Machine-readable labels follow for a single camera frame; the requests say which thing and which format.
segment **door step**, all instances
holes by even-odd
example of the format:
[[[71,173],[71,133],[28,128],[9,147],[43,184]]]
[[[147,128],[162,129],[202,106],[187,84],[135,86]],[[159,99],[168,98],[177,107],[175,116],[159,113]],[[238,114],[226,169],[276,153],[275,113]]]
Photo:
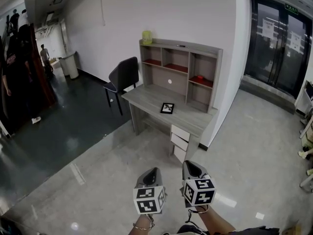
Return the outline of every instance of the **door step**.
[[[292,114],[295,113],[295,99],[292,96],[250,76],[243,76],[239,89],[271,102]]]

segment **green exit sign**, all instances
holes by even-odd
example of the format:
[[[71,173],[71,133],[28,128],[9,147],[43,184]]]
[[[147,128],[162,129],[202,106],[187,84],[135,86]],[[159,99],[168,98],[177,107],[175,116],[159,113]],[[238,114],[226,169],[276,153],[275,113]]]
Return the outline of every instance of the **green exit sign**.
[[[298,9],[296,9],[295,7],[292,7],[291,5],[286,4],[286,3],[285,3],[285,9],[288,11],[291,11],[294,14],[297,14],[297,15],[299,14]]]

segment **black framed picture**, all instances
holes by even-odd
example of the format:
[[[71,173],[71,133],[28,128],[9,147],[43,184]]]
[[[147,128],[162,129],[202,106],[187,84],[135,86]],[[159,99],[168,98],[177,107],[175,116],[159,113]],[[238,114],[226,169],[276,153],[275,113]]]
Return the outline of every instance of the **black framed picture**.
[[[172,114],[174,109],[174,104],[171,103],[163,103],[161,108],[161,113]]]

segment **chair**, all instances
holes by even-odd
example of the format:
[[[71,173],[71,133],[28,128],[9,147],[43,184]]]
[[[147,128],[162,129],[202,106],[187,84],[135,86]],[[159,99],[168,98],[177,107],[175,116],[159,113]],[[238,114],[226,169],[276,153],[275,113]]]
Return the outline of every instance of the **chair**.
[[[103,86],[106,89],[109,106],[111,107],[108,90],[115,93],[119,111],[121,115],[123,115],[122,108],[118,100],[118,93],[122,92],[131,85],[134,85],[134,88],[136,88],[136,82],[139,81],[138,59],[136,57],[131,57],[120,62],[110,73],[109,80],[110,83]]]

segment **white cube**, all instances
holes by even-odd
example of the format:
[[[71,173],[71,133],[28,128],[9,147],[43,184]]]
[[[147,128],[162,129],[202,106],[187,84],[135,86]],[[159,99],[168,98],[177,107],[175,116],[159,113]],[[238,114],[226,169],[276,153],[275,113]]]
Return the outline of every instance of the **white cube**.
[[[215,197],[214,179],[188,179],[184,181],[183,195],[192,206],[211,204]]]
[[[163,186],[133,189],[138,214],[160,213],[165,202]]]

